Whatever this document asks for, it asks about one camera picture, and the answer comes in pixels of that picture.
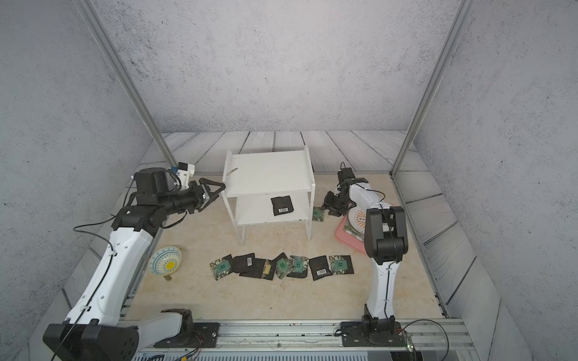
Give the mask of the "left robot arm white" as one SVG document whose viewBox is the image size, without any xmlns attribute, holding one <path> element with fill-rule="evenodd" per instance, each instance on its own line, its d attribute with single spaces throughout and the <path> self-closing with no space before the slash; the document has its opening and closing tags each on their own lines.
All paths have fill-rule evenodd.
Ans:
<svg viewBox="0 0 578 361">
<path fill-rule="evenodd" d="M 190 311 L 168 309 L 156 319 L 121 326 L 120 311 L 158 231 L 173 214 L 202 212 L 226 186 L 206 178 L 186 180 L 177 169 L 143 168 L 136 191 L 119 210 L 106 251 L 85 291 L 62 323 L 48 325 L 43 342 L 61 360 L 131 360 L 159 344 L 199 349 L 203 334 Z"/>
</svg>

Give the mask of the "black tea bag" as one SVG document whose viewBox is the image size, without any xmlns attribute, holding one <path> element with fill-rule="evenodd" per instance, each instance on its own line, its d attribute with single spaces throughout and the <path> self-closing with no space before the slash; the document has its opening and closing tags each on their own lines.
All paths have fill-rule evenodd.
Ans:
<svg viewBox="0 0 578 361">
<path fill-rule="evenodd" d="M 314 221 L 323 222 L 325 219 L 325 210 L 322 207 L 314 207 L 312 211 Z"/>
<path fill-rule="evenodd" d="M 263 278 L 263 270 L 266 266 L 266 260 L 259 258 L 251 258 L 251 261 L 252 261 L 251 266 L 249 266 L 245 272 L 242 272 L 239 275 L 241 277 L 246 278 L 258 278 L 258 279 Z"/>
<path fill-rule="evenodd" d="M 233 272 L 242 274 L 251 271 L 254 267 L 254 257 L 254 253 L 233 257 Z"/>
</svg>

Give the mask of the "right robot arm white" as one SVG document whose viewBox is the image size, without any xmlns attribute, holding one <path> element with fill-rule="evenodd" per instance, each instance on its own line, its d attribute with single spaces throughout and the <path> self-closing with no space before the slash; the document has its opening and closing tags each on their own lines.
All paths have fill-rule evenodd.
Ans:
<svg viewBox="0 0 578 361">
<path fill-rule="evenodd" d="M 365 213 L 364 249 L 373 275 L 361 321 L 364 335 L 392 335 L 395 280 L 409 250 L 405 210 L 387 203 L 383 192 L 373 189 L 364 177 L 356 177 L 351 168 L 341 168 L 337 176 L 337 189 L 327 193 L 323 208 L 334 216 L 346 216 L 355 207 Z"/>
</svg>

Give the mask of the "black tea bag barcode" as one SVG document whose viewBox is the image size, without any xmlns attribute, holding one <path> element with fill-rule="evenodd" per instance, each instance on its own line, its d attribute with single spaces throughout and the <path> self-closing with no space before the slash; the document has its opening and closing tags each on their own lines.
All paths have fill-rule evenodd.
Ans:
<svg viewBox="0 0 578 361">
<path fill-rule="evenodd" d="M 311 270 L 313 281 L 331 276 L 331 268 L 327 256 L 319 256 L 309 259 L 309 269 Z"/>
</svg>

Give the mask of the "green label tea bag pile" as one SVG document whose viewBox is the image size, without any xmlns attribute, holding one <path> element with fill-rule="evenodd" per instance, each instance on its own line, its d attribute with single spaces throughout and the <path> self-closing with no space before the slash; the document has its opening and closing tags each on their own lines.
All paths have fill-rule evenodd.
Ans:
<svg viewBox="0 0 578 361">
<path fill-rule="evenodd" d="M 290 275 L 294 270 L 294 262 L 285 253 L 281 253 L 274 260 L 275 275 L 279 279 L 283 279 Z"/>
</svg>

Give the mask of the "oolong tea bag yellow label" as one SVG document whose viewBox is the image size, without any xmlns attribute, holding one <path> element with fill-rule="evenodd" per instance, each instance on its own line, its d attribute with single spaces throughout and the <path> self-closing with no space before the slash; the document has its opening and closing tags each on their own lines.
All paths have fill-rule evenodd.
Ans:
<svg viewBox="0 0 578 361">
<path fill-rule="evenodd" d="M 276 260 L 265 260 L 261 278 L 272 281 L 275 277 L 275 268 Z"/>
</svg>

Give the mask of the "floral tea bag green label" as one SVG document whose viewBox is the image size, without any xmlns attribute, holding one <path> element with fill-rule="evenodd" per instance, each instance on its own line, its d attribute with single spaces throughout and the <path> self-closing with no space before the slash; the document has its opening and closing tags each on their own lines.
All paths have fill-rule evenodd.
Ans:
<svg viewBox="0 0 578 361">
<path fill-rule="evenodd" d="M 355 273 L 350 255 L 332 255 L 328 257 L 331 272 L 334 275 L 351 275 Z"/>
</svg>

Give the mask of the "jasmine tea bag floral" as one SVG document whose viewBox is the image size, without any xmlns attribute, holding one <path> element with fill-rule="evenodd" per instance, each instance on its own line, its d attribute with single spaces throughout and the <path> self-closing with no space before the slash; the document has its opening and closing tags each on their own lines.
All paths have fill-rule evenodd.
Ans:
<svg viewBox="0 0 578 361">
<path fill-rule="evenodd" d="M 293 269 L 288 275 L 289 278 L 306 278 L 309 272 L 309 259 L 307 257 L 291 255 L 290 261 Z"/>
</svg>

